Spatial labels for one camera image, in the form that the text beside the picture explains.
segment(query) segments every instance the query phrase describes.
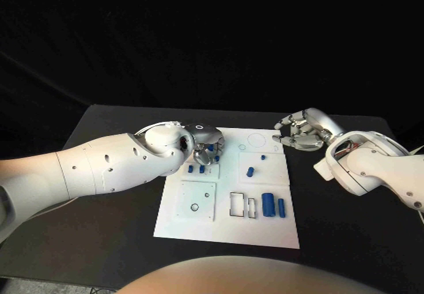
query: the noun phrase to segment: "short blue cylinder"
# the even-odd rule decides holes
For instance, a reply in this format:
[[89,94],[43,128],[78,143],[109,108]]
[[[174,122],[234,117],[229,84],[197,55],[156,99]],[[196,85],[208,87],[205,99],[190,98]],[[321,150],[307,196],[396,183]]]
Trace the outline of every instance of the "short blue cylinder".
[[274,195],[272,193],[262,194],[262,213],[264,216],[275,216],[275,205],[274,205]]
[[249,167],[249,169],[246,170],[246,176],[251,178],[254,175],[254,168]]
[[280,212],[280,217],[285,217],[284,199],[278,199],[278,212]]

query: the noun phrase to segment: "black curtain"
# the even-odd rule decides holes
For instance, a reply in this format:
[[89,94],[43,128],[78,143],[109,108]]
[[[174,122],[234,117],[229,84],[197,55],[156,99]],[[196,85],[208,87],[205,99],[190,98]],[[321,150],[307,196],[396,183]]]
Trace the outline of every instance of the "black curtain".
[[60,149],[92,104],[275,112],[316,107],[386,118],[409,144],[409,134],[422,133],[409,105],[420,80],[401,69],[395,44],[405,40],[394,20],[345,12],[308,18],[303,10],[258,5],[3,4],[6,157]]

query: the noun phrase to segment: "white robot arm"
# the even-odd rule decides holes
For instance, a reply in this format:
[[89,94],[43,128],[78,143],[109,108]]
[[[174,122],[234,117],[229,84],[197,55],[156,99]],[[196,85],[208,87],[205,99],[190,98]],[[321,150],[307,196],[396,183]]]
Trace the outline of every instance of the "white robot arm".
[[424,212],[424,156],[411,155],[404,147],[376,132],[345,132],[329,116],[308,108],[287,116],[274,126],[291,127],[291,136],[274,141],[303,151],[329,145],[324,158],[313,166],[329,181],[360,196],[379,185],[386,186],[404,204]]
[[200,164],[213,164],[222,148],[215,127],[161,122],[135,135],[107,136],[59,152],[1,160],[0,242],[46,207],[85,195],[127,190],[173,174],[193,151]]

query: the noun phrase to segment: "robotic hand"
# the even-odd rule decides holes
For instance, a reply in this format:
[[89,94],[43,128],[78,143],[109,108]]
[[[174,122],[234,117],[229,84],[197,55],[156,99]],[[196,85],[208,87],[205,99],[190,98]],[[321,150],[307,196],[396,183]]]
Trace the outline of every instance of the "robotic hand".
[[404,147],[376,132],[345,132],[316,108],[288,115],[275,124],[291,127],[291,136],[272,136],[283,145],[314,151],[327,144],[324,158],[313,166],[329,181],[360,196],[379,185],[386,186],[404,204],[424,212],[424,156],[411,155]]
[[223,144],[215,127],[183,127],[170,121],[134,135],[107,136],[59,152],[0,160],[0,242],[42,209],[173,174],[192,153],[197,163],[213,164]]

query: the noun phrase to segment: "black table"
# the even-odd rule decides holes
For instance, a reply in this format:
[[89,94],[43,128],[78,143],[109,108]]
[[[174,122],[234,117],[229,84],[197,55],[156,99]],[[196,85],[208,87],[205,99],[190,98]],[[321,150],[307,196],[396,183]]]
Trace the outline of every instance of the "black table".
[[[159,121],[270,129],[285,115],[94,105],[65,149],[102,136],[134,133]],[[375,130],[392,136],[382,118],[333,118],[346,130]],[[334,180],[326,182],[313,169],[324,150],[284,151],[300,250],[154,238],[166,181],[156,178],[124,192],[82,197],[27,221],[3,244],[0,275],[120,288],[183,260],[249,255],[311,265],[389,293],[422,293],[424,226],[417,212],[385,187],[356,197]]]

